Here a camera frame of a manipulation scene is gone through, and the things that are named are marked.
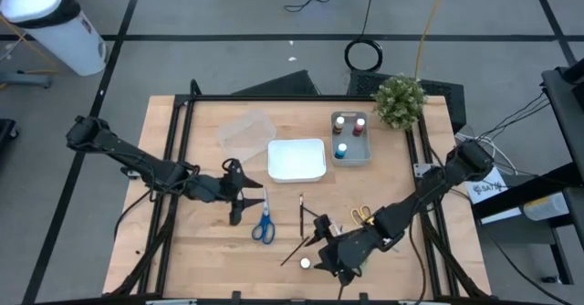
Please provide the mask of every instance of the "wooden table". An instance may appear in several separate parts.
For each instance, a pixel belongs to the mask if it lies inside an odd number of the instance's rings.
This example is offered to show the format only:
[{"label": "wooden table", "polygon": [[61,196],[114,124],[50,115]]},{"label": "wooden table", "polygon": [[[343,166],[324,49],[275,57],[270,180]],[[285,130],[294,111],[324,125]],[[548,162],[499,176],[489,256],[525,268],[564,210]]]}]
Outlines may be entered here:
[{"label": "wooden table", "polygon": [[[152,97],[142,129],[140,148],[160,158],[172,102],[171,96]],[[304,270],[299,266],[303,257],[309,258],[313,265],[319,263],[317,252],[325,245],[324,240],[301,248],[284,267],[280,267],[280,263],[301,241],[298,226],[300,193],[304,193],[307,208],[318,214],[328,214],[343,225],[344,231],[349,231],[357,228],[349,215],[351,208],[367,204],[376,210],[382,205],[401,201],[414,190],[404,132],[381,123],[372,113],[372,106],[372,102],[350,101],[195,102],[186,159],[199,164],[202,174],[219,176],[222,173],[220,165],[225,158],[215,136],[217,128],[254,108],[261,109],[276,126],[277,139],[322,139],[328,153],[327,173],[318,183],[276,184],[267,174],[266,152],[244,162],[245,173],[269,191],[270,212],[276,225],[276,238],[269,246],[250,237],[261,216],[261,205],[246,209],[239,226],[229,226],[228,204],[204,204],[181,197],[164,297],[230,298],[232,291],[240,290],[245,299],[335,299],[339,292],[336,278],[326,271]],[[373,158],[368,165],[337,167],[332,164],[330,114],[336,110],[362,110],[371,114],[369,133]],[[430,97],[424,115],[432,147],[445,160],[445,155],[454,147],[454,137],[444,99]],[[175,155],[182,124],[179,126],[173,149]],[[422,161],[420,142],[417,142],[417,147]],[[125,205],[131,204],[144,191],[142,181],[130,182]],[[261,197],[261,192],[248,190],[245,195]],[[151,210],[152,204],[145,202],[121,224],[104,291],[118,287],[143,253]],[[469,203],[461,196],[447,195],[443,200],[443,210],[454,256],[479,288],[490,292]],[[306,235],[314,230],[311,223],[310,215],[306,214]],[[413,228],[414,241],[427,267],[419,219],[414,220]],[[399,253],[373,251],[364,265],[363,277],[345,288],[343,299],[355,300],[359,292],[369,293],[372,300],[417,299],[422,287],[419,262],[407,237],[397,248]],[[442,259],[439,255],[437,258],[438,267],[443,267]],[[158,271],[157,258],[153,260],[152,268],[149,290],[153,290],[155,272]],[[442,291],[445,293],[446,279],[443,276]],[[431,288],[426,290],[425,297],[432,298]]]}]

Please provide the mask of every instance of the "clear plastic container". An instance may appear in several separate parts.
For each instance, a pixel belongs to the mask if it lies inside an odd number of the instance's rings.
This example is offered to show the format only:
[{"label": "clear plastic container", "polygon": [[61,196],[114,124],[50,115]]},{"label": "clear plastic container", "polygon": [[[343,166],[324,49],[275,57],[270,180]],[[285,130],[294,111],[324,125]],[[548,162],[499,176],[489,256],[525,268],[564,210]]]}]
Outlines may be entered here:
[{"label": "clear plastic container", "polygon": [[226,158],[235,158],[242,163],[267,149],[275,137],[276,127],[260,109],[250,110],[217,131]]}]

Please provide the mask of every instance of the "black metal frame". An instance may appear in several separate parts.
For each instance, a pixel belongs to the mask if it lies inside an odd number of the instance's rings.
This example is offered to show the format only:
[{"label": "black metal frame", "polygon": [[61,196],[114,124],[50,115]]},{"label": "black metal frame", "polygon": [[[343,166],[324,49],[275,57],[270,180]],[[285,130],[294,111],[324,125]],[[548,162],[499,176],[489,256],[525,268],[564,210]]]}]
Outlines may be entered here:
[{"label": "black metal frame", "polygon": [[[174,144],[175,135],[177,131],[177,126],[179,124],[179,113],[183,106],[186,105],[186,113],[183,122],[182,128],[182,138],[181,144],[179,147],[179,156],[178,160],[184,160],[187,152],[187,145],[191,131],[191,122],[194,110],[194,104],[196,101],[372,101],[369,96],[346,96],[346,95],[297,95],[297,96],[233,96],[233,95],[201,95],[201,91],[198,89],[196,84],[191,85],[191,94],[188,95],[175,95],[174,103],[172,107],[172,115],[171,115],[171,122],[169,126],[169,131],[166,140],[166,147],[164,151],[164,158],[170,158],[172,156],[172,146]],[[428,135],[425,126],[425,119],[423,116],[420,118],[420,131],[421,131],[421,140],[422,140],[422,148],[424,149],[424,159],[427,163],[432,162],[432,155],[430,154],[430,144],[428,141]],[[413,169],[413,164],[418,163],[416,147],[415,147],[415,140],[413,137],[412,131],[405,132],[406,141],[408,144],[408,150],[410,153],[410,161],[411,166]],[[162,202],[164,201],[162,197],[158,197],[158,200],[154,204],[154,208],[152,209],[152,217],[151,217],[151,225],[149,228],[149,236],[148,236],[148,243],[147,246],[151,244],[155,232],[158,230],[158,225],[161,220],[162,216]],[[178,197],[173,195],[171,197],[171,204],[178,205]],[[448,242],[448,235],[446,233],[446,224],[443,217],[442,207],[439,204],[434,204],[436,206],[437,213],[436,221],[438,226],[438,231],[446,245],[449,245]],[[442,296],[441,292],[441,284],[440,278],[438,274],[438,268],[436,265],[436,259],[433,251],[433,245],[430,240],[424,237],[424,244],[426,255],[428,257],[428,269],[430,272],[431,277],[431,287],[433,290],[433,296],[436,299],[437,297]],[[169,234],[168,239],[164,242],[162,247],[162,254],[161,254],[161,261],[159,265],[159,270],[157,272],[157,279],[155,284],[155,294],[162,295],[164,292],[164,283],[166,280],[166,274],[168,270],[168,261],[170,256],[170,250],[172,245],[172,232]],[[148,280],[150,276],[151,270],[150,267],[146,269],[143,276],[141,277],[138,293],[144,294],[147,292],[148,287]],[[450,290],[450,296],[459,296],[457,284],[454,278],[454,275],[450,269],[446,271],[448,277],[448,284]],[[245,303],[249,300],[239,300],[242,303]],[[255,301],[254,303],[265,303],[265,304],[274,304],[274,303],[281,303],[281,302],[288,302],[289,300],[261,300]],[[197,303],[205,303],[205,304],[225,304],[225,303],[232,303],[232,300],[202,300],[198,299]],[[328,304],[331,301],[323,300],[323,301],[314,301],[311,300],[310,303],[314,304]],[[375,303],[375,304],[396,304],[397,302],[394,300],[384,300],[384,301],[368,301],[362,302],[362,300],[355,301],[355,300],[342,300],[341,303],[343,304],[364,304],[364,303]]]}]

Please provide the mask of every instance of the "green plant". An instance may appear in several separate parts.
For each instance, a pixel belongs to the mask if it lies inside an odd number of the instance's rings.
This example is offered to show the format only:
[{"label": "green plant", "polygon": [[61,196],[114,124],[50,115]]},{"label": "green plant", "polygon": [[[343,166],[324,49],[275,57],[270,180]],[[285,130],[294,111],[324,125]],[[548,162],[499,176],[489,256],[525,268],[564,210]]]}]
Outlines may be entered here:
[{"label": "green plant", "polygon": [[408,129],[417,122],[426,102],[419,80],[403,75],[385,80],[371,96],[381,120],[395,129]]}]

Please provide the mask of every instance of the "small bottle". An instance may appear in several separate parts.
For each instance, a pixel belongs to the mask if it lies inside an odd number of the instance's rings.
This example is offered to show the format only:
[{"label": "small bottle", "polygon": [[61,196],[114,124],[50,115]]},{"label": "small bottle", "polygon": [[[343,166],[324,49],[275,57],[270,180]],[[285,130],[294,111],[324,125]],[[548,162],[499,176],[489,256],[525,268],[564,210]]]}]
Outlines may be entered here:
[{"label": "small bottle", "polygon": [[341,143],[339,147],[335,151],[335,158],[342,159],[345,157],[345,153],[347,152],[347,144]]},{"label": "small bottle", "polygon": [[343,130],[344,124],[345,124],[345,118],[337,117],[337,119],[335,120],[335,125],[332,128],[332,132],[334,132],[336,134],[340,134],[340,132]]},{"label": "small bottle", "polygon": [[365,128],[365,119],[357,119],[357,122],[355,122],[355,127],[353,128],[353,135],[354,136],[361,136],[364,128]]}]

